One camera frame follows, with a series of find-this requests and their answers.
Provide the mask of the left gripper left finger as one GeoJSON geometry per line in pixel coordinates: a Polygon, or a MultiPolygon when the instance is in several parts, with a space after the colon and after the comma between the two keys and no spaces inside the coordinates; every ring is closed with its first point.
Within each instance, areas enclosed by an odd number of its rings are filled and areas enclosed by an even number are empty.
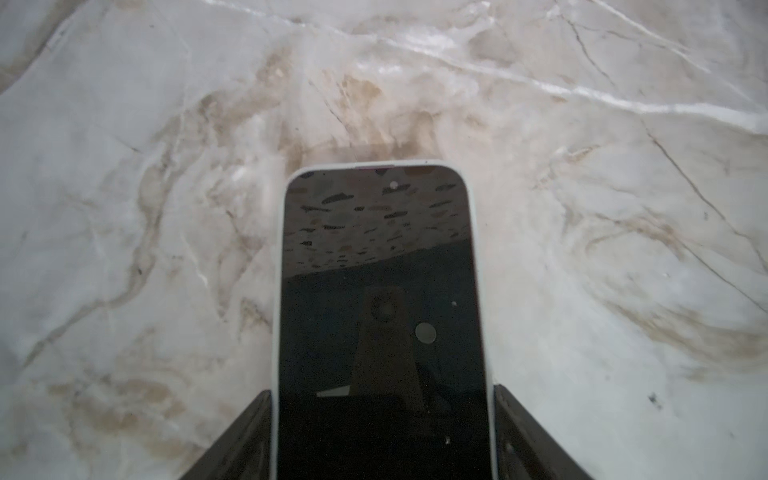
{"type": "Polygon", "coordinates": [[[269,479],[271,406],[262,391],[180,479],[269,479]]]}

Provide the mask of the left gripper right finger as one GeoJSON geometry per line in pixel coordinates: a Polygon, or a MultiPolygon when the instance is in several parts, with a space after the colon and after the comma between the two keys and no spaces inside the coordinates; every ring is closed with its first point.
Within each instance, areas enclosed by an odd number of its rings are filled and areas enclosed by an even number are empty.
{"type": "Polygon", "coordinates": [[[501,384],[494,409],[499,479],[593,479],[501,384]]]}

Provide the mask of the black phone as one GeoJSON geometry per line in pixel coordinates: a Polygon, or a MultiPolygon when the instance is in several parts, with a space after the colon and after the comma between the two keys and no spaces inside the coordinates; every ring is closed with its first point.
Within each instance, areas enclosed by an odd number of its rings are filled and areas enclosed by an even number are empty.
{"type": "Polygon", "coordinates": [[[427,160],[304,168],[280,226],[272,477],[496,478],[462,175],[427,160]]]}

